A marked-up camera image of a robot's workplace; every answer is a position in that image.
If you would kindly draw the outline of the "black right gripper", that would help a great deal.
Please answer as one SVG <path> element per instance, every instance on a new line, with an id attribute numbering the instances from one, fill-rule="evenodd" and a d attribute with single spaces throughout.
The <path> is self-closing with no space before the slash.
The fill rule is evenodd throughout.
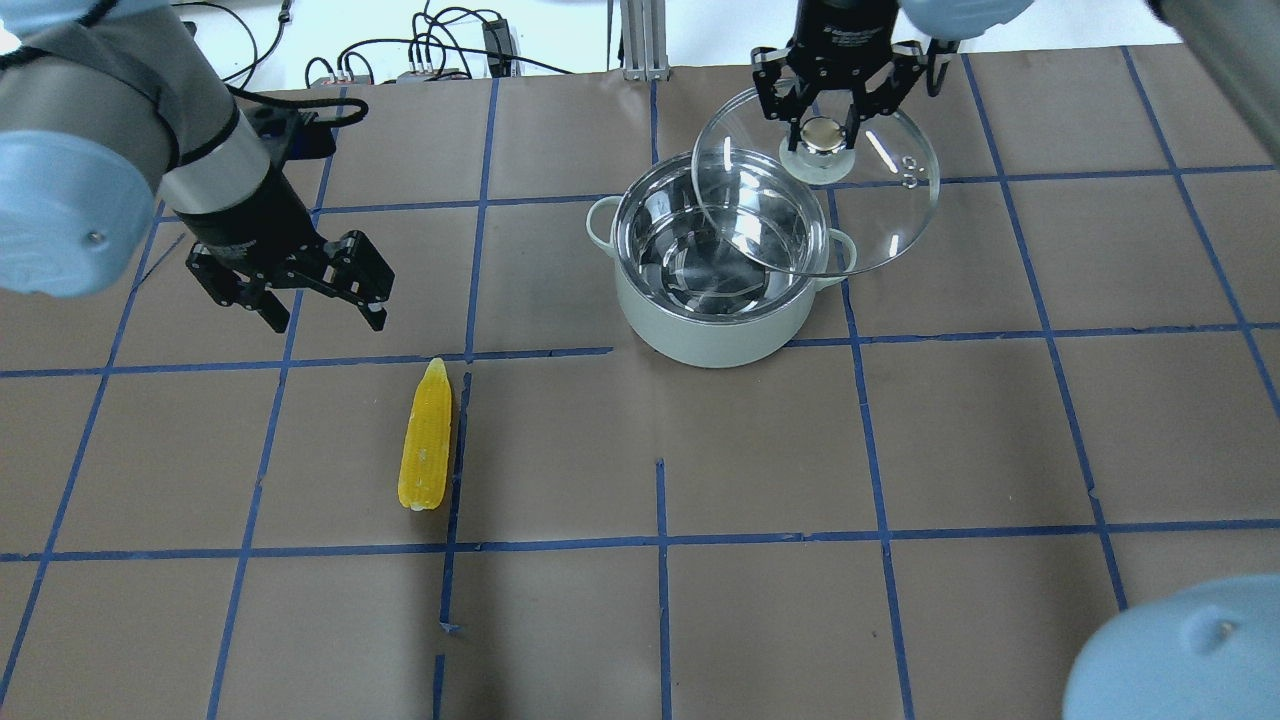
<path id="1" fill-rule="evenodd" d="M 796 151 L 804 117 L 822 90 L 838 88 L 847 109 L 842 149 L 863 122 L 896 111 L 925 69 L 925 50 L 892 44 L 897 1 L 800 1 L 790 47 L 754 47 L 753 81 L 767 119 L 786 122 Z"/>

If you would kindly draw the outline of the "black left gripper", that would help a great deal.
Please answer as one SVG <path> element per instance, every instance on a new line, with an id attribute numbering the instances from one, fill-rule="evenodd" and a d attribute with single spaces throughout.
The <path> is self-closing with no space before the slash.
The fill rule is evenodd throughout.
<path id="1" fill-rule="evenodd" d="M 256 313 L 284 334 L 291 313 L 269 287 L 291 264 L 291 286 L 355 306 L 370 328 L 385 328 L 396 273 L 362 231 L 324 240 L 279 167 L 270 165 L 244 200 L 219 211 L 179 211 L 195 234 L 186 266 L 219 306 Z"/>

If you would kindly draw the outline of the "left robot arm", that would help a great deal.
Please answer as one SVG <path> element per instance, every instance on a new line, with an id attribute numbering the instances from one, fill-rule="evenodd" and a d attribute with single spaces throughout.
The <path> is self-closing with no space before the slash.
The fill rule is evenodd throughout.
<path id="1" fill-rule="evenodd" d="M 387 322 L 394 272 L 362 232 L 326 240 L 283 167 L 334 152 L 356 97 L 284 100 L 227 85 L 165 1 L 5 1 L 3 288 L 79 297 L 114 284 L 165 202 L 195 236 L 210 299 L 276 333 L 280 290 Z"/>

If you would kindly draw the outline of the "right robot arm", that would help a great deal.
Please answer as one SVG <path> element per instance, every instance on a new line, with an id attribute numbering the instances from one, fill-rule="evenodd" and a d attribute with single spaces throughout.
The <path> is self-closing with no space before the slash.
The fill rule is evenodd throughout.
<path id="1" fill-rule="evenodd" d="M 1146 621 L 1277 571 L 1277 174 L 1184 47 L 1123 47 L 1169 35 L 1142 1 L 1010 32 L 940 241 L 704 392 L 744 488 L 666 459 L 666 717 L 1169 717 Z"/>

